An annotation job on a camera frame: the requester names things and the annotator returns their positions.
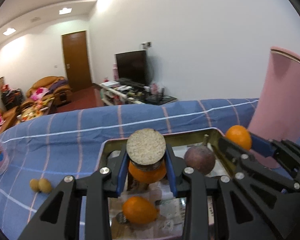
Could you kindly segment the black television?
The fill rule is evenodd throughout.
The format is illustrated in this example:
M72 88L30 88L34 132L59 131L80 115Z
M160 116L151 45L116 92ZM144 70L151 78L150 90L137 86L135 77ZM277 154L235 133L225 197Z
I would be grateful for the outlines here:
M120 81L149 84L147 53L145 50L128 51L115 54Z

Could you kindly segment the left brown longan fruit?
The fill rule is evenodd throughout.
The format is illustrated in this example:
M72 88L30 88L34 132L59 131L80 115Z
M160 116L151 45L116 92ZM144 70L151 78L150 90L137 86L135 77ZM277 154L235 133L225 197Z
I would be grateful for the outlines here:
M34 192L39 192L40 188L39 188L39 180L38 179L31 179L29 182L29 186L31 188L32 191Z

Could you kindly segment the pink electric kettle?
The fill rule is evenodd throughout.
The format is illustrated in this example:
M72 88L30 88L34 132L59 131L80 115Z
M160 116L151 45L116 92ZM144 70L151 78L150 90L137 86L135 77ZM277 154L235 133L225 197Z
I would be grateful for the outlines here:
M263 139L296 142L300 137L300 56L270 48L266 78L248 130Z

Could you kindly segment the brown wooden door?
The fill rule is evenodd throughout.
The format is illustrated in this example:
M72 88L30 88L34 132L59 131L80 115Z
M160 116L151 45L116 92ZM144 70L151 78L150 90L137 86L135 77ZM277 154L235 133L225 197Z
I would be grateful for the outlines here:
M86 31L62 35L68 83L74 92L91 87Z

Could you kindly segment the white tv stand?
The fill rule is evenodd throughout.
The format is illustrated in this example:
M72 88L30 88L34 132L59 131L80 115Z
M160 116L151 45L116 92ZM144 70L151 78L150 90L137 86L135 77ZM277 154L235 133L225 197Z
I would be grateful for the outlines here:
M107 106L127 105L127 104L149 104L165 105L178 101L177 98L167 95L164 87L159 87L153 83L144 86L129 80L106 81L98 85L103 103Z

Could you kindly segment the newspaper tray lining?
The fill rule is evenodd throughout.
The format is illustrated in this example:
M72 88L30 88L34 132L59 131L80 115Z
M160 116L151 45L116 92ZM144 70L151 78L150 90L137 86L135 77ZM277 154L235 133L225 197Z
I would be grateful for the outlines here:
M159 210L154 222L138 225L124 220L122 205L134 196L145 198ZM182 236L186 199L173 196L166 178L153 184L142 185L128 177L121 196L109 198L108 204L113 239L180 239Z

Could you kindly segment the orange fruit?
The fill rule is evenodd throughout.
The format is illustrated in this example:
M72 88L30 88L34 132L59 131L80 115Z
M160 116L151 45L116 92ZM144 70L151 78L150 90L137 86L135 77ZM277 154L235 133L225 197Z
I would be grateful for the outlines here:
M133 196L122 205L122 213L133 224L149 224L158 217L154 204L143 197Z
M134 179L141 183L152 184L160 181L166 176L166 166L163 161L160 166L154 170L143 171L137 166L135 166L132 162L129 163L128 170Z
M230 127L227 130L225 137L247 151L252 147L251 135L249 131L241 125Z

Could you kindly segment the brown leather sofa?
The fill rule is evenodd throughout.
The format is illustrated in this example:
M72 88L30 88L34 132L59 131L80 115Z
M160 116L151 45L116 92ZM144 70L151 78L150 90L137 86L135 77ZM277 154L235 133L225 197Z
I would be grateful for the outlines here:
M3 111L0 109L0 134L15 125L18 114L20 114L19 106L8 111Z

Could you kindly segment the black cluttered shelf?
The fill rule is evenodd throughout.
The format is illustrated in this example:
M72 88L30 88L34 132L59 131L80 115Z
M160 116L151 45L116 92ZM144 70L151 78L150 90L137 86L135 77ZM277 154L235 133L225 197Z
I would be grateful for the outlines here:
M21 105L24 101L23 92L19 88L11 89L9 85L3 85L0 93L1 101L7 111Z

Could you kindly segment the coffee table with snacks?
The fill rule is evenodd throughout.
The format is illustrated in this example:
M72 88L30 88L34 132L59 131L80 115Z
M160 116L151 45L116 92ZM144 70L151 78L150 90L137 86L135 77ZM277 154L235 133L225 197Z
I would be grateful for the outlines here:
M17 123L26 122L40 116L49 115L56 112L55 98L47 98L45 100L38 100L29 107L21 111L17 116Z

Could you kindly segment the brown longan fruit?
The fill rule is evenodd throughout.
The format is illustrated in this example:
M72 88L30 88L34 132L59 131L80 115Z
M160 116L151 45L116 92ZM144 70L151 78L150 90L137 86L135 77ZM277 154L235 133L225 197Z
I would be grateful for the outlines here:
M31 188L32 191L34 192L39 192L40 188L39 188L39 180L38 179L31 179L29 182L29 186Z
M46 178L39 179L38 188L40 192L45 194L49 194L53 190L50 181L47 180Z

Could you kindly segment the right brown longan fruit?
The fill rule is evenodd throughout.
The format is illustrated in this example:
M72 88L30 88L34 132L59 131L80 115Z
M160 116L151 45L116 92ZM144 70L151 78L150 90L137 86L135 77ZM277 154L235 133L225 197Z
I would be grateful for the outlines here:
M40 192L45 194L49 194L53 190L50 181L47 180L46 178L39 179L38 188Z

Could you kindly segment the blue plaid tablecloth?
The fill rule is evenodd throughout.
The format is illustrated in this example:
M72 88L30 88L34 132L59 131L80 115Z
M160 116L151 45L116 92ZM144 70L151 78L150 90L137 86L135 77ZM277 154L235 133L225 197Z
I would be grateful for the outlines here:
M46 178L54 190L66 176L87 177L106 165L107 153L123 148L138 129L162 133L171 146L194 143L206 132L222 133L238 121L246 125L257 104L212 99L97 107L41 116L6 130L0 143L11 161L0 177L0 239L19 239L49 196L32 191L31 179Z

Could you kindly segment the large purple mangosteen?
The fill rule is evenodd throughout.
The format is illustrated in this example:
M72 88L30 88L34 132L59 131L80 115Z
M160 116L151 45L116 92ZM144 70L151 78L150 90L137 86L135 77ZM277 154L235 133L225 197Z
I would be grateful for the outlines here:
M204 135L201 144L188 145L187 151L184 154L186 165L204 175L209 174L216 163L216 156L209 143L209 139L210 136L208 134Z

